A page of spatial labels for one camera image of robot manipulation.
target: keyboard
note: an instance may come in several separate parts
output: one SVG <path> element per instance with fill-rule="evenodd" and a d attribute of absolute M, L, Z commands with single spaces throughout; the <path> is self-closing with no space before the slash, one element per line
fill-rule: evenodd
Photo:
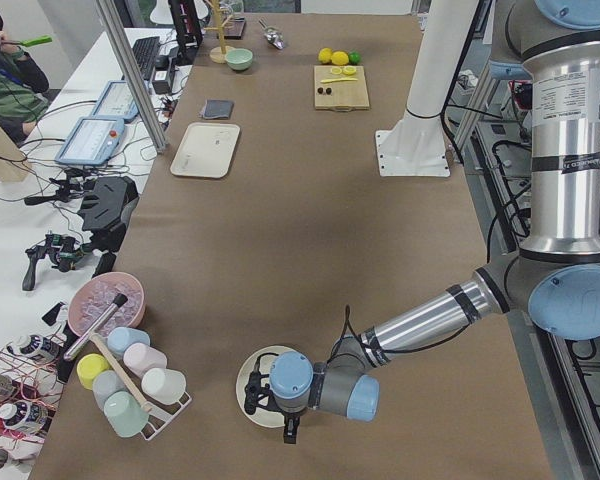
<path fill-rule="evenodd" d="M 156 57 L 160 51 L 160 37 L 139 38 L 133 44 L 133 55 L 136 57 L 140 74 L 144 80 L 151 80 Z"/>

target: pink bowl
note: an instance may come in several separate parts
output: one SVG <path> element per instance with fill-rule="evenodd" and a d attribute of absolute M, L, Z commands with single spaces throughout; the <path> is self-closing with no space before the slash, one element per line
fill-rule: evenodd
<path fill-rule="evenodd" d="M 129 273 L 109 272 L 92 278 L 73 296 L 69 304 L 69 328 L 76 335 L 82 335 L 118 293 L 127 296 L 127 303 L 98 329 L 98 333 L 107 337 L 116 327 L 137 327 L 145 310 L 142 285 Z"/>

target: white plate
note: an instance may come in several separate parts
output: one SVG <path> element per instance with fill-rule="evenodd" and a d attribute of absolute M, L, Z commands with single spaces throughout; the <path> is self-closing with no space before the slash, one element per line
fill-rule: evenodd
<path fill-rule="evenodd" d="M 237 125 L 192 123 L 171 163 L 171 173 L 185 177 L 224 177 L 229 172 L 239 135 Z"/>
<path fill-rule="evenodd" d="M 236 398 L 238 399 L 240 410 L 242 410 L 242 413 L 244 413 L 252 422 L 257 423 L 261 427 L 267 428 L 284 427 L 284 417 L 281 413 L 268 412 L 267 410 L 263 410 L 261 408 L 257 408 L 256 413 L 253 415 L 247 415 L 247 412 L 244 411 L 244 387 L 246 387 L 249 381 L 249 374 L 253 371 L 253 366 L 256 363 L 258 356 L 268 352 L 277 353 L 280 355 L 281 353 L 285 352 L 293 352 L 293 349 L 289 347 L 283 347 L 281 345 L 272 345 L 270 347 L 265 347 L 258 350 L 249 358 L 247 358 L 247 360 L 242 364 L 240 372 L 238 372 L 238 379 L 236 380 Z M 271 365 L 275 359 L 276 357 L 273 355 L 262 357 L 260 359 L 260 373 L 263 375 L 268 374 L 271 371 Z"/>

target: lemon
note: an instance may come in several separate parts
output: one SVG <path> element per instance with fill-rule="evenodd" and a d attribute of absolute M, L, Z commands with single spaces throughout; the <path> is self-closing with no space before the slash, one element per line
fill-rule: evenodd
<path fill-rule="evenodd" d="M 347 52 L 337 51 L 331 55 L 331 63 L 338 65 L 339 67 L 349 63 L 349 55 Z"/>
<path fill-rule="evenodd" d="M 330 48 L 323 48 L 318 53 L 318 61 L 320 63 L 322 63 L 323 65 L 326 65 L 327 63 L 331 62 L 332 54 L 333 54 L 333 51 Z"/>
<path fill-rule="evenodd" d="M 349 63 L 351 65 L 357 65 L 360 63 L 360 54 L 358 52 L 349 52 Z"/>

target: green object in hand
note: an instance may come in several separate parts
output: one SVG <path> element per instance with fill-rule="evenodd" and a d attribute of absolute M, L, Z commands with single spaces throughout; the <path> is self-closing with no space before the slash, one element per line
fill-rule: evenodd
<path fill-rule="evenodd" d="M 32 38 L 31 40 L 22 40 L 20 45 L 23 47 L 33 47 L 34 45 L 41 45 L 43 43 L 52 42 L 53 39 L 50 35 L 42 35 L 41 37 Z"/>

